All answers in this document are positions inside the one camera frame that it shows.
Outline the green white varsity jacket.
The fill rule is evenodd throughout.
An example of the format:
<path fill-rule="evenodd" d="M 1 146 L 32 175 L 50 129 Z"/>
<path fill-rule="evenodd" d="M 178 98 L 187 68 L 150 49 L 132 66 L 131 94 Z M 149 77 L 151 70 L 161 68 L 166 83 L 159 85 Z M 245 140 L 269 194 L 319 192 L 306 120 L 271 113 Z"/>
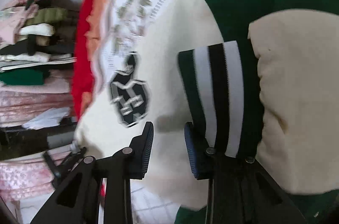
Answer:
<path fill-rule="evenodd" d="M 138 5 L 104 6 L 89 154 L 151 122 L 143 186 L 176 223 L 337 223 L 338 0 L 170 0 L 143 37 Z"/>

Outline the stacked folded clothes pile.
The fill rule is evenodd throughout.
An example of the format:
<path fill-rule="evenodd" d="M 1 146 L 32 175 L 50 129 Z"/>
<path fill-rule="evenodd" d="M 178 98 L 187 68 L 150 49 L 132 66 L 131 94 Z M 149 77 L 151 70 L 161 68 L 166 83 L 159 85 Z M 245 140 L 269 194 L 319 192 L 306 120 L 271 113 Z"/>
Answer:
<path fill-rule="evenodd" d="M 52 191 L 41 152 L 72 138 L 71 80 L 78 12 L 62 0 L 10 0 L 1 7 L 1 197 Z"/>

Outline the white quilted bed cover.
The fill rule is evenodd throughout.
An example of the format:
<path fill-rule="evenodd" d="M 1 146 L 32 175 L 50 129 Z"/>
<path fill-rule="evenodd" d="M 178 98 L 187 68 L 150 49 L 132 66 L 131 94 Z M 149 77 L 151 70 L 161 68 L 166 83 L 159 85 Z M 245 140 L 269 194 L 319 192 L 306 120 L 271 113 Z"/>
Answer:
<path fill-rule="evenodd" d="M 132 182 L 135 223 L 174 223 L 206 204 L 184 127 L 231 158 L 256 153 L 262 105 L 247 38 L 252 0 L 106 0 L 93 60 L 95 98 L 76 136 L 108 157 L 153 123 L 150 166 Z"/>

